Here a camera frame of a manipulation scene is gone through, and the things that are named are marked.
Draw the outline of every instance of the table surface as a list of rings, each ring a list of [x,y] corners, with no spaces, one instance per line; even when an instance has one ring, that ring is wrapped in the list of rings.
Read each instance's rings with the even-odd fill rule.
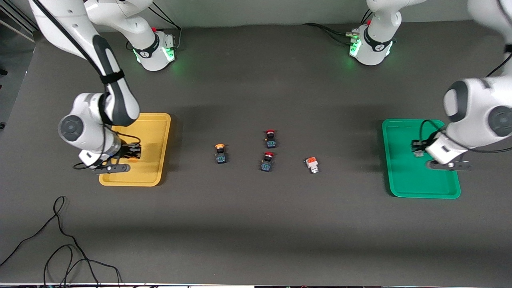
[[[121,34],[105,37],[141,111],[173,118],[164,178],[103,187],[71,169],[79,151],[57,124],[76,95],[102,86],[83,59],[40,39],[0,142],[0,258],[65,195],[65,230],[125,282],[512,284],[512,154],[469,155],[475,169],[459,173],[456,200],[396,198],[379,133],[387,118],[446,121],[447,87],[499,64],[500,36],[472,22],[407,23],[390,56],[365,67],[315,27],[187,29],[177,61],[159,72],[145,71]],[[267,129],[279,141],[271,173],[258,168]],[[227,164],[215,163],[219,142]],[[304,167],[309,156],[320,173]],[[42,281],[69,242],[56,226],[22,246],[2,282]],[[51,263],[54,280],[67,261],[62,252]],[[96,274],[115,282],[112,270]],[[74,281],[92,278],[82,267]]]

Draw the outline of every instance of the white wall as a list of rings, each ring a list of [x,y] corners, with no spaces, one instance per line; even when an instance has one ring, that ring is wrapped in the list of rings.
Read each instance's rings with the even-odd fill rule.
[[[12,0],[32,16],[28,0]],[[402,9],[405,22],[468,20],[467,0],[429,0]],[[294,25],[359,22],[367,9],[364,0],[155,0],[183,28],[258,24]],[[154,27],[170,25],[149,9],[141,15]]]

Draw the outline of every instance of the yellow tray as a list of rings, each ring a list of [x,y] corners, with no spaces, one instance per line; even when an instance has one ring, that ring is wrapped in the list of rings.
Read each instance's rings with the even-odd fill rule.
[[[152,187],[160,182],[169,137],[170,116],[167,113],[140,113],[139,118],[128,127],[113,126],[119,133],[140,138],[142,146],[138,162],[121,159],[119,163],[129,164],[130,170],[124,173],[101,174],[99,182],[104,186]],[[121,136],[127,143],[132,138]]]

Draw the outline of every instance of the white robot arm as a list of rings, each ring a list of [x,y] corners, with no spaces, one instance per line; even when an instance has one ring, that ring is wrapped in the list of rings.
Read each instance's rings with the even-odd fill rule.
[[[444,109],[450,123],[432,135],[425,148],[434,158],[429,163],[434,169],[458,170],[459,155],[512,133],[512,0],[469,0],[467,5],[478,23],[504,36],[506,64],[500,76],[463,79],[448,89]]]
[[[369,25],[362,24],[352,29],[352,42],[349,55],[364,65],[377,65],[388,56],[392,39],[402,23],[399,10],[403,7],[420,4],[426,0],[366,0],[374,15]]]
[[[175,59],[174,38],[153,31],[147,21],[136,15],[152,0],[86,0],[89,19],[98,25],[121,32],[132,44],[137,61],[149,71],[158,71]]]
[[[140,156],[140,146],[127,148],[106,126],[129,126],[139,117],[139,104],[110,45],[92,26],[82,0],[30,0],[30,6],[48,41],[88,60],[105,84],[105,93],[82,93],[75,98],[70,114],[60,121],[61,138],[82,149],[79,157],[85,168],[99,173],[112,168],[127,171],[129,166],[102,165],[114,156]]]

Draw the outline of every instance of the plastic tray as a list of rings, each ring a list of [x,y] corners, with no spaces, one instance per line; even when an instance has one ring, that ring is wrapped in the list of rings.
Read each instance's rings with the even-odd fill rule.
[[[130,165],[125,173],[101,174],[99,182],[105,186],[152,187],[160,182],[170,129],[170,116],[166,113],[140,113],[139,118],[128,127],[114,126],[112,130],[134,135],[141,139],[141,157],[138,162],[121,159]],[[133,139],[120,136],[126,142]]]
[[[382,123],[389,187],[398,197],[456,199],[460,196],[457,172],[432,170],[426,162],[432,157],[425,153],[415,157],[411,152],[411,140],[418,139],[422,119],[387,119]],[[434,120],[439,126],[444,123]],[[430,124],[423,126],[423,138],[436,129]]]

